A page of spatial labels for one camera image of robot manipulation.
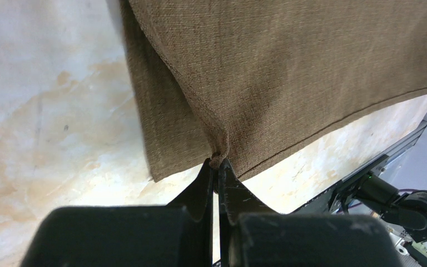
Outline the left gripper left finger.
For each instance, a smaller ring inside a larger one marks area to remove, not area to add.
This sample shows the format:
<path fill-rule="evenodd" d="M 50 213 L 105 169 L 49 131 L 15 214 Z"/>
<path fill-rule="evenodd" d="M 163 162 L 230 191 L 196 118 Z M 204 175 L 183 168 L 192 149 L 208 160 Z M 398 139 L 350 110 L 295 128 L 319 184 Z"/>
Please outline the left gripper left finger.
<path fill-rule="evenodd" d="M 22 266 L 211 266 L 213 178 L 164 206 L 66 206 L 42 221 Z"/>

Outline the brown cloth napkin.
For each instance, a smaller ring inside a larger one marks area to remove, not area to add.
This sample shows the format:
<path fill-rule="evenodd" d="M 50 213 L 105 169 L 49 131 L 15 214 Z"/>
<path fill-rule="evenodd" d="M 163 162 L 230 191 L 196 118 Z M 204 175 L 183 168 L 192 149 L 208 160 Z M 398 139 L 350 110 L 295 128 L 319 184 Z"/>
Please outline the brown cloth napkin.
<path fill-rule="evenodd" d="M 152 178 L 249 179 L 427 94 L 427 1 L 121 1 Z"/>

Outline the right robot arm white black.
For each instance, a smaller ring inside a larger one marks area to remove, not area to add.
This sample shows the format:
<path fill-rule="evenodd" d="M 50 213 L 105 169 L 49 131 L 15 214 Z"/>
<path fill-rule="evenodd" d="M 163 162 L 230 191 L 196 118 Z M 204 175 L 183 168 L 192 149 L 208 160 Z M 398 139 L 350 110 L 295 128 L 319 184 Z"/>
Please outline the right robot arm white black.
<path fill-rule="evenodd" d="M 400 255 L 427 266 L 427 190 L 404 193 L 367 174 L 359 180 L 355 198 L 378 214 Z"/>

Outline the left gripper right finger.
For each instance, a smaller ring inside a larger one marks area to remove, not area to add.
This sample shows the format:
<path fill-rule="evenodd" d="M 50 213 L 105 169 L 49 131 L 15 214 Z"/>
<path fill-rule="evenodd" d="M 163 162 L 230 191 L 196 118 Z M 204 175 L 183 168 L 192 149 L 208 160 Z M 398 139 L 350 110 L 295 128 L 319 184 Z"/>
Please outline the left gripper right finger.
<path fill-rule="evenodd" d="M 366 215 L 280 214 L 218 170 L 222 266 L 400 266 L 389 234 Z"/>

